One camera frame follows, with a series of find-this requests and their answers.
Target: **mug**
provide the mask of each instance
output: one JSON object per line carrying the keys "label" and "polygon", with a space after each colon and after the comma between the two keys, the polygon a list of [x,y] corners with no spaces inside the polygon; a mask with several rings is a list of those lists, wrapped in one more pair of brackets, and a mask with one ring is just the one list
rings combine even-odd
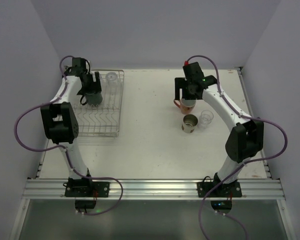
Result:
{"label": "mug", "polygon": [[182,98],[181,100],[173,100],[173,103],[180,108],[181,113],[183,114],[189,114],[192,109],[195,108],[196,100],[185,100]]}
{"label": "mug", "polygon": [[102,103],[102,95],[101,92],[98,93],[86,93],[84,95],[86,103],[92,107],[96,107]]}

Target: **glass panel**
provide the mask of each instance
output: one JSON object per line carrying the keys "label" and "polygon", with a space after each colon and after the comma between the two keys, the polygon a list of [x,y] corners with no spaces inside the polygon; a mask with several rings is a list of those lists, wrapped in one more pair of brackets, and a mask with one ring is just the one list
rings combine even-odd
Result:
{"label": "glass panel", "polygon": [[[94,211],[103,211],[114,201],[98,200]],[[119,207],[99,216],[75,214],[73,200],[32,200],[21,240],[195,240],[203,239],[198,223],[199,201],[124,200]],[[251,240],[287,236],[275,200],[233,201],[230,214],[247,228]],[[202,221],[212,240],[245,239],[233,220],[216,215],[210,202]]]}

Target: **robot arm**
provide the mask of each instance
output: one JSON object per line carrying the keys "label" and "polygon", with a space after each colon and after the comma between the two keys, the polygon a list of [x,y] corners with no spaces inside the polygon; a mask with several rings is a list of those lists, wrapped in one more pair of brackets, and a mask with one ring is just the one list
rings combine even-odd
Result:
{"label": "robot arm", "polygon": [[[180,89],[182,98],[186,100],[204,100],[218,113],[230,131],[230,135],[225,144],[227,157],[221,169],[214,175],[214,185],[222,181],[231,174],[242,162],[254,157],[263,148],[264,123],[261,121],[241,118],[222,99],[225,96],[231,105],[242,115],[250,116],[240,109],[225,91],[218,90],[217,79],[210,75],[204,76],[197,62],[183,66],[185,77],[175,79],[175,99],[180,99]],[[236,183],[238,171],[222,185],[233,185]]]}
{"label": "robot arm", "polygon": [[[80,100],[82,105],[96,106],[102,102],[100,75],[95,72],[94,80],[90,69],[87,70],[86,62],[84,58],[72,58],[72,66],[66,69],[64,73],[66,78],[62,79],[60,89],[52,99],[52,103],[40,108],[46,137],[54,144],[65,147],[59,148],[69,170],[65,197],[91,197],[93,191],[98,189],[95,182],[86,178],[91,175],[80,154],[77,142],[79,125],[71,105],[77,95],[82,96]],[[86,177],[80,177],[74,169]]]}

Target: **gray wall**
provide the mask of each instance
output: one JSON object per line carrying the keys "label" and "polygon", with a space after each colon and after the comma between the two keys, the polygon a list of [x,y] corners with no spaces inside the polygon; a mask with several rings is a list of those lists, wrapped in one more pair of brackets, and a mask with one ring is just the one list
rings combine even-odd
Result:
{"label": "gray wall", "polygon": [[[0,0],[0,240],[11,232],[27,177],[40,155],[21,148],[13,134],[16,118],[50,100],[60,84],[59,58],[29,0]],[[20,136],[42,147],[40,113],[20,124]]]}
{"label": "gray wall", "polygon": [[59,57],[82,56],[98,68],[180,68],[194,54],[243,66],[280,2],[31,1]]}
{"label": "gray wall", "polygon": [[[278,122],[288,134],[288,148],[269,161],[281,178],[287,205],[300,239],[300,0],[282,0],[243,71],[256,116]],[[283,137],[267,127],[267,156],[279,151]]]}

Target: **wire dish rack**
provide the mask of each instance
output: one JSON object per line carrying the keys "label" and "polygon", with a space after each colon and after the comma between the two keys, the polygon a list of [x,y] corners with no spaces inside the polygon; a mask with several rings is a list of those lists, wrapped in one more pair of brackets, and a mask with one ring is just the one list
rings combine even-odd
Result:
{"label": "wire dish rack", "polygon": [[[100,74],[102,103],[98,106],[80,104],[81,96],[71,102],[76,120],[79,125],[79,137],[117,137],[120,129],[121,104],[124,90],[125,72],[123,70],[93,69]],[[109,74],[116,80],[108,79]]]}

